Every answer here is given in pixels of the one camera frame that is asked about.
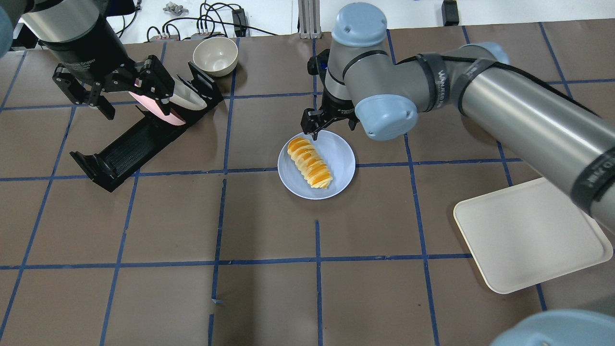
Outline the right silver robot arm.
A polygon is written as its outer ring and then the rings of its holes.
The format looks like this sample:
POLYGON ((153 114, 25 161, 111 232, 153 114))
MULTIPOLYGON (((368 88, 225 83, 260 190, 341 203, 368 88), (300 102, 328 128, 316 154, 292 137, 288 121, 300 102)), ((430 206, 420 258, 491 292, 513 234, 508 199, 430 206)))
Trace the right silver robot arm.
POLYGON ((509 65, 499 44, 481 42, 393 63, 384 50, 386 15, 364 2, 344 6, 329 49, 311 57, 319 109, 301 127, 317 134, 335 121, 362 124, 373 140, 412 129, 420 112, 451 104, 510 147, 589 217, 614 230, 614 125, 531 74, 509 65))

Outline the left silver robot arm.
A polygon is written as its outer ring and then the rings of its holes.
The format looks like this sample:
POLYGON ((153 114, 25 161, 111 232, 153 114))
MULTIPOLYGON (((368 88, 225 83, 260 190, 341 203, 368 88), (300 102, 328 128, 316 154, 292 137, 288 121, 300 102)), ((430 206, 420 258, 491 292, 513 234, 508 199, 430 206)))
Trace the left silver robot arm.
POLYGON ((103 92, 129 92, 161 120, 171 123, 175 81, 160 60, 135 62, 91 0, 3 0, 1 54, 12 45, 22 19, 59 59, 59 88, 75 104, 96 107, 112 120, 114 108, 103 92))

